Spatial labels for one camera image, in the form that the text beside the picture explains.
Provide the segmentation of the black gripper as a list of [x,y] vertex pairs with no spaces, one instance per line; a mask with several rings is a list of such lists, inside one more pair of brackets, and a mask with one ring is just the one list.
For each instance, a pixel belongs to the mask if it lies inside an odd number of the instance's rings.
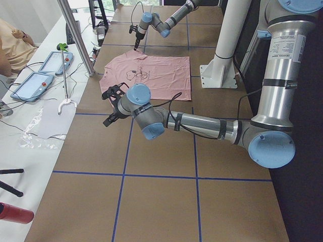
[[118,119],[125,119],[126,115],[121,113],[118,109],[114,109],[113,113],[108,116],[106,120],[103,121],[104,126],[109,126]]
[[139,48],[140,41],[143,40],[144,35],[141,33],[136,33],[136,41],[135,41],[135,46],[134,50],[137,50]]

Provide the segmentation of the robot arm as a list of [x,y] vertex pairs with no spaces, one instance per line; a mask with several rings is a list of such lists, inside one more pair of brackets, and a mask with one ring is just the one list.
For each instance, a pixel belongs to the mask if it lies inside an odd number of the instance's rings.
[[[186,15],[196,10],[202,1],[186,1],[164,23],[157,13],[144,13],[139,26],[131,27],[136,32],[135,47],[143,39],[149,25],[161,36],[167,37],[170,30]],[[213,60],[200,66],[204,88],[224,87],[237,41],[251,1],[228,1],[224,21]],[[288,164],[295,155],[291,138],[293,124],[289,115],[307,34],[314,29],[322,1],[260,1],[258,38],[270,38],[266,69],[262,82],[257,115],[251,121],[197,116],[153,107],[151,91],[144,84],[134,84],[126,92],[125,83],[105,88],[102,99],[109,99],[113,113],[103,122],[108,127],[118,119],[132,116],[148,140],[161,135],[165,128],[174,131],[186,130],[203,138],[228,140],[248,150],[249,156],[258,165],[279,168]]]
[[130,25],[129,33],[136,33],[134,50],[139,47],[140,41],[144,39],[149,26],[152,26],[163,38],[168,37],[170,30],[176,26],[190,12],[195,11],[202,1],[187,0],[176,12],[174,12],[165,22],[162,22],[156,12],[143,12],[139,25]]

